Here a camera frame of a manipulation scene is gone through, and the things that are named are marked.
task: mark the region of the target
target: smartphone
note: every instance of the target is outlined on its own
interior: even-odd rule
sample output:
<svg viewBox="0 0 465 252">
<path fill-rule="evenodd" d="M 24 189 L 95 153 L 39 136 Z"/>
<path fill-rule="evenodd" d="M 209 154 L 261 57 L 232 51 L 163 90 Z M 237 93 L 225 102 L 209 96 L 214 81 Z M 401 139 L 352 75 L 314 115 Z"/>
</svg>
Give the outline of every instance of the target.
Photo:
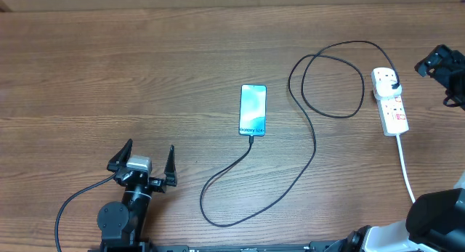
<svg viewBox="0 0 465 252">
<path fill-rule="evenodd" d="M 267 111 L 267 87 L 244 84 L 240 91 L 239 134 L 264 136 Z"/>
</svg>

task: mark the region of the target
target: power socket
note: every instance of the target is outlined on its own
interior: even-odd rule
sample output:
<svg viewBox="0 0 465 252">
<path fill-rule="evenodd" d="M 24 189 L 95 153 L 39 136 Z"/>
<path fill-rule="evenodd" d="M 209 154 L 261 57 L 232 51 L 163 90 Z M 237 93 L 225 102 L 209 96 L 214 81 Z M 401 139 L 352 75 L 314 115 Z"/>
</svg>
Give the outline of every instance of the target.
<svg viewBox="0 0 465 252">
<path fill-rule="evenodd" d="M 396 89 L 392 85 L 397 83 L 397 76 L 390 68 L 376 68 L 371 72 L 373 82 L 373 93 L 377 100 L 389 99 L 402 94 L 402 85 Z"/>
<path fill-rule="evenodd" d="M 376 68 L 371 72 L 371 81 L 384 135 L 395 136 L 408 131 L 407 116 L 400 96 L 402 86 L 392 88 L 397 82 L 395 72 L 390 68 Z"/>
<path fill-rule="evenodd" d="M 385 136 L 395 136 L 408 131 L 407 116 L 400 96 L 376 101 Z"/>
</svg>

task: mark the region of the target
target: white power strip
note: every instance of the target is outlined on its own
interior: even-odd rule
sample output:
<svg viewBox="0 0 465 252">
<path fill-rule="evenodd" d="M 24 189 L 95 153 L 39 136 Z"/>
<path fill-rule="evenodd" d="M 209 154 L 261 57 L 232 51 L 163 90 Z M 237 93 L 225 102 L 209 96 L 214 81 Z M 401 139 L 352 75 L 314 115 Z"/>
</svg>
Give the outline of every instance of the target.
<svg viewBox="0 0 465 252">
<path fill-rule="evenodd" d="M 374 69 L 371 73 L 371 81 L 373 82 L 373 93 L 378 103 L 379 117 L 381 118 L 384 135 L 396 137 L 405 186 L 412 203 L 415 203 L 415 196 L 408 181 L 402 144 L 400 142 L 400 135 L 408 131 L 407 116 L 405 115 L 404 105 L 400 97 L 402 87 L 399 86 L 397 89 L 392 88 L 392 84 L 396 82 L 395 72 L 389 68 Z"/>
</svg>

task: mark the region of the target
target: power plug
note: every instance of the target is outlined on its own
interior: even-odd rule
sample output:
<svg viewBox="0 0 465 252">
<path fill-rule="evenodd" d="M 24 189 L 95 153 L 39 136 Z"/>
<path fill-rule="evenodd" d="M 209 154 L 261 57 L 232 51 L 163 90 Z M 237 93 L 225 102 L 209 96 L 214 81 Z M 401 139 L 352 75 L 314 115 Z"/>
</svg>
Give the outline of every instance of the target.
<svg viewBox="0 0 465 252">
<path fill-rule="evenodd" d="M 373 93 L 377 100 L 389 99 L 402 94 L 402 85 L 396 89 L 392 85 L 397 83 L 397 76 L 390 68 L 376 68 L 371 72 L 371 81 L 373 82 Z"/>
</svg>

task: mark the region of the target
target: black cable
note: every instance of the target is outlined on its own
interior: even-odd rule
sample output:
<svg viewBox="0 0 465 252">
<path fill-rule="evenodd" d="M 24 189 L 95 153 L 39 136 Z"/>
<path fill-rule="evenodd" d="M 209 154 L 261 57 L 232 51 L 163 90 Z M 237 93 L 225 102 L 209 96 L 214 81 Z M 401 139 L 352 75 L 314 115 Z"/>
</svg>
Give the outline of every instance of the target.
<svg viewBox="0 0 465 252">
<path fill-rule="evenodd" d="M 200 205 L 201 205 L 201 212 L 202 212 L 202 215 L 204 217 L 204 219 L 214 225 L 215 227 L 231 227 L 231 226 L 234 226 L 236 224 L 239 224 L 241 222 L 244 222 L 245 220 L 248 220 L 248 219 L 251 219 L 257 215 L 259 215 L 260 213 L 262 212 L 265 212 L 266 210 L 268 210 L 269 208 L 273 207 L 276 203 L 278 203 L 279 201 L 281 201 L 288 193 L 289 191 L 291 191 L 292 187 L 297 183 L 297 181 L 300 179 L 300 176 L 305 172 L 305 170 L 307 170 L 308 166 L 311 164 L 313 158 L 315 157 L 315 154 L 317 152 L 317 138 L 316 138 L 316 135 L 315 135 L 315 129 L 313 128 L 313 124 L 312 124 L 312 121 L 310 120 L 310 117 L 308 116 L 307 112 L 305 111 L 305 109 L 300 105 L 299 101 L 295 98 L 294 94 L 292 93 L 292 90 L 291 90 L 291 78 L 292 78 L 292 74 L 294 73 L 294 71 L 296 70 L 296 68 L 299 66 L 300 62 L 302 62 L 302 60 L 305 60 L 306 58 L 308 57 L 313 57 L 310 62 L 308 63 L 307 67 L 305 68 L 305 71 L 304 71 L 304 75 L 302 76 L 302 85 L 301 85 L 301 93 L 302 93 L 302 97 L 305 101 L 305 103 L 312 109 L 314 110 L 316 113 L 319 113 L 321 115 L 324 115 L 326 117 L 329 117 L 329 118 L 350 118 L 352 116 L 354 116 L 355 114 L 357 114 L 357 112 L 360 110 L 360 108 L 362 107 L 362 104 L 363 104 L 363 98 L 365 96 L 365 82 L 364 82 L 364 78 L 363 78 L 363 74 L 362 72 L 357 68 L 355 67 L 352 63 L 346 61 L 346 60 L 343 60 L 343 59 L 340 59 L 338 57 L 333 57 L 333 56 L 328 56 L 328 55 L 322 55 L 321 53 L 324 52 L 325 50 L 331 48 L 331 47 L 334 47 L 334 46 L 338 46 L 338 45 L 341 45 L 341 44 L 349 44 L 349 43 L 367 43 L 367 44 L 371 44 L 373 46 L 375 46 L 376 48 L 378 48 L 382 53 L 383 55 L 387 58 L 387 60 L 389 61 L 393 71 L 395 72 L 395 75 L 397 76 L 397 83 L 392 85 L 392 88 L 393 89 L 396 89 L 399 85 L 400 85 L 400 79 L 399 79 L 399 75 L 397 74 L 397 70 L 395 69 L 394 67 L 394 64 L 392 63 L 392 61 L 390 60 L 390 58 L 387 56 L 386 52 L 384 52 L 384 50 L 376 45 L 375 43 L 371 42 L 371 41 L 345 41 L 345 42 L 340 42 L 340 43 L 337 43 L 337 44 L 332 44 L 330 46 L 327 46 L 323 49 L 321 49 L 317 54 L 309 54 L 309 55 L 306 55 L 306 56 L 303 56 L 296 64 L 295 66 L 292 68 L 292 71 L 291 71 L 291 74 L 289 74 L 289 78 L 288 78 L 288 90 L 289 90 L 289 94 L 291 95 L 292 99 L 294 100 L 294 102 L 297 104 L 297 106 L 299 106 L 300 110 L 303 112 L 303 114 L 305 115 L 305 118 L 307 118 L 307 121 L 310 125 L 310 128 L 311 128 L 311 132 L 312 132 L 312 141 L 313 141 L 313 153 L 312 153 L 312 156 L 310 157 L 310 159 L 308 160 L 307 162 L 307 165 L 304 166 L 304 168 L 300 171 L 299 175 L 297 176 L 297 178 L 295 178 L 295 180 L 292 182 L 292 184 L 288 187 L 288 189 L 277 199 L 275 200 L 274 202 L 272 202 L 271 204 L 269 204 L 268 206 L 266 206 L 265 208 L 263 208 L 262 210 L 250 215 L 250 216 L 247 216 L 246 218 L 244 219 L 241 219 L 239 221 L 236 221 L 234 223 L 231 223 L 231 224 L 217 224 L 217 223 L 214 223 L 212 222 L 209 218 L 207 218 L 207 216 L 205 215 L 205 213 L 203 212 L 203 206 L 202 206 L 202 200 L 203 200 L 203 194 L 205 192 L 205 189 L 207 188 L 207 185 L 209 184 L 209 182 L 214 179 L 216 176 L 220 175 L 221 173 L 223 172 L 227 172 L 229 169 L 231 169 L 232 167 L 234 167 L 235 165 L 237 165 L 241 160 L 243 160 L 247 155 L 248 153 L 250 152 L 250 149 L 252 148 L 252 143 L 254 142 L 254 139 L 253 137 L 251 138 L 251 140 L 249 140 L 249 147 L 248 147 L 248 150 L 247 152 L 242 156 L 240 157 L 238 160 L 236 160 L 236 162 L 234 162 L 233 164 L 229 165 L 228 167 L 224 168 L 223 170 L 221 170 L 220 172 L 216 173 L 215 175 L 213 175 L 206 183 L 205 185 L 203 186 L 203 189 L 202 189 L 202 192 L 201 192 L 201 197 L 200 197 Z M 316 108 L 314 108 L 313 106 L 311 106 L 311 104 L 307 101 L 307 98 L 305 97 L 305 94 L 304 94 L 304 80 L 305 80 L 305 76 L 307 74 L 307 71 L 308 69 L 310 68 L 310 65 L 312 64 L 313 60 L 315 60 L 315 58 L 317 57 L 324 57 L 324 58 L 328 58 L 328 59 L 332 59 L 332 60 L 337 60 L 339 62 L 343 62 L 347 65 L 349 65 L 350 67 L 354 68 L 354 70 L 356 70 L 358 72 L 358 74 L 360 75 L 360 79 L 362 81 L 362 96 L 360 98 L 360 104 L 358 105 L 357 109 L 355 110 L 354 113 L 350 114 L 350 115 L 343 115 L 343 116 L 337 116 L 337 115 L 329 115 L 329 114 L 326 114 L 326 113 L 323 113 L 319 110 L 317 110 Z"/>
<path fill-rule="evenodd" d="M 58 211 L 58 215 L 57 215 L 57 219 L 55 220 L 55 245 L 57 246 L 57 251 L 58 252 L 61 252 L 61 247 L 60 247 L 60 239 L 58 238 L 58 224 L 60 223 L 60 217 L 61 217 L 61 214 L 63 213 L 63 211 L 65 210 L 65 207 L 66 205 L 72 201 L 72 199 L 74 199 L 75 197 L 79 196 L 80 194 L 86 192 L 87 190 L 91 190 L 93 189 L 94 187 L 98 187 L 100 186 L 101 184 L 104 184 L 106 182 L 109 182 L 111 179 L 113 179 L 115 176 L 116 176 L 116 173 L 115 172 L 113 175 L 111 175 L 110 177 L 108 177 L 107 179 L 103 179 L 101 182 L 98 182 L 98 183 L 95 183 L 93 184 L 92 186 L 89 186 L 89 187 L 86 187 L 85 189 L 83 190 L 79 190 L 78 192 L 74 193 L 72 196 L 70 196 L 64 203 L 63 205 L 61 206 L 60 210 Z"/>
</svg>

